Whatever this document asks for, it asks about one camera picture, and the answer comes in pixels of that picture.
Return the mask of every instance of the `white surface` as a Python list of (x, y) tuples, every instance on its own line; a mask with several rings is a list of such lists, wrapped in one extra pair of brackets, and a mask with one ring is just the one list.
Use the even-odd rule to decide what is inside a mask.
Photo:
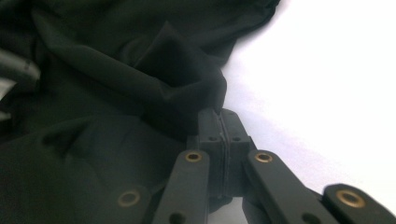
[[(396, 214), (396, 2), (283, 0), (223, 68), (224, 107), (318, 192), (345, 183)], [(241, 200), (209, 224), (247, 223)]]

